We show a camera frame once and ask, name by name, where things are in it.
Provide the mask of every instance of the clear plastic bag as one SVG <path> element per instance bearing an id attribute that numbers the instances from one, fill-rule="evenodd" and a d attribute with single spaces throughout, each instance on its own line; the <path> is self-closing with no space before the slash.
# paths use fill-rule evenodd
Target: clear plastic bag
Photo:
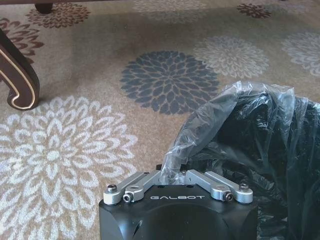
<path id="1" fill-rule="evenodd" d="M 320 240 L 320 104 L 293 88 L 227 87 L 183 124 L 161 181 L 183 184 L 182 165 L 246 181 L 258 202 L 258 239 Z"/>

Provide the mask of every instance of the table leg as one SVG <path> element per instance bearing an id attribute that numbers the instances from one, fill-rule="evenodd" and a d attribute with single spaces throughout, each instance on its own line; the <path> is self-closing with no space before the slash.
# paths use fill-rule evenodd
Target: table leg
<path id="1" fill-rule="evenodd" d="M 53 3 L 36 3 L 35 8 L 41 14 L 49 14 L 52 11 Z"/>
<path id="2" fill-rule="evenodd" d="M 0 79 L 9 87 L 8 104 L 29 110 L 39 100 L 39 79 L 27 59 L 0 29 Z"/>

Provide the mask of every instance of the silver metal linkage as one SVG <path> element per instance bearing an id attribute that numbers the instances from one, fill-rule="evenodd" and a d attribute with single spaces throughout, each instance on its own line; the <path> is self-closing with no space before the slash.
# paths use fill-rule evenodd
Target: silver metal linkage
<path id="1" fill-rule="evenodd" d="M 115 205 L 119 203 L 123 195 L 125 194 L 126 187 L 132 183 L 135 183 L 145 177 L 146 175 L 143 172 L 136 172 L 130 177 L 126 178 L 118 185 L 111 184 L 109 185 L 103 193 L 103 201 L 107 205 Z"/>
<path id="2" fill-rule="evenodd" d="M 153 185 L 161 184 L 160 174 L 160 170 L 151 173 L 136 172 L 118 185 L 108 185 L 103 193 L 103 201 L 107 205 L 118 204 L 121 200 L 128 204 L 139 201 Z M 197 184 L 209 192 L 215 200 L 229 202 L 235 198 L 241 204 L 249 204 L 253 201 L 253 191 L 247 184 L 238 185 L 213 171 L 202 174 L 196 170 L 188 170 L 185 173 L 185 183 Z"/>
<path id="3" fill-rule="evenodd" d="M 209 192 L 211 197 L 215 200 L 229 202 L 233 199 L 233 194 L 227 185 L 216 182 L 196 170 L 188 170 L 185 174 L 185 178 L 186 183 L 199 185 Z"/>
<path id="4" fill-rule="evenodd" d="M 160 184 L 160 170 L 155 170 L 136 183 L 133 183 L 125 188 L 123 201 L 125 203 L 134 203 L 144 198 L 145 192 L 153 185 Z"/>
<path id="5" fill-rule="evenodd" d="M 249 188 L 247 184 L 242 183 L 238 185 L 235 182 L 230 181 L 229 179 L 226 179 L 225 177 L 220 176 L 219 174 L 216 174 L 213 171 L 207 171 L 205 175 L 220 184 L 227 185 L 230 188 L 234 199 L 238 203 L 241 203 L 241 204 L 252 203 L 254 199 L 254 192 Z"/>

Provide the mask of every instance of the gold trim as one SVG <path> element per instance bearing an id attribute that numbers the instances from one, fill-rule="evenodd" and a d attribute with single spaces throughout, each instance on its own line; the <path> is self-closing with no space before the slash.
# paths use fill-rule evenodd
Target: gold trim
<path id="1" fill-rule="evenodd" d="M 36 101 L 36 95 L 35 95 L 35 91 L 32 88 L 30 82 L 28 81 L 28 79 L 24 75 L 24 73 L 20 70 L 20 68 L 1 49 L 0 49 L 0 53 L 17 70 L 17 72 L 22 76 L 22 78 L 25 80 L 26 84 L 28 85 L 28 87 L 29 87 L 29 89 L 31 91 L 31 95 L 32 95 L 32 101 L 31 101 L 31 104 L 29 106 L 21 107 L 21 106 L 16 105 L 14 102 L 15 102 L 16 99 L 18 99 L 20 97 L 20 93 L 19 93 L 18 89 L 16 88 L 16 86 L 13 84 L 13 82 L 0 70 L 0 74 L 10 84 L 10 86 L 13 88 L 13 90 L 15 91 L 15 94 L 16 94 L 16 96 L 14 98 L 12 98 L 11 104 L 15 108 L 20 109 L 20 110 L 26 110 L 26 109 L 32 108 L 32 106 L 35 104 L 35 101 Z"/>

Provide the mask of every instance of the white flower pattern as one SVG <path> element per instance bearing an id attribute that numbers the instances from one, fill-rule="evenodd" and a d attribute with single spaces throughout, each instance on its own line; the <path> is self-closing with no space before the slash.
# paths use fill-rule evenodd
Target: white flower pattern
<path id="1" fill-rule="evenodd" d="M 136 0 L 136 11 L 164 23 L 192 23 L 206 15 L 206 5 L 199 0 Z"/>
<path id="2" fill-rule="evenodd" d="M 224 76 L 250 79 L 269 67 L 269 60 L 261 49 L 236 37 L 206 38 L 195 46 L 194 52 L 197 60 Z"/>
<path id="3" fill-rule="evenodd" d="M 302 65 L 303 69 L 320 77 L 320 34 L 305 32 L 290 35 L 282 42 L 291 62 Z"/>
<path id="4" fill-rule="evenodd" d="M 0 124 L 0 238 L 79 239 L 90 229 L 105 184 L 136 171 L 124 118 L 71 96 Z"/>

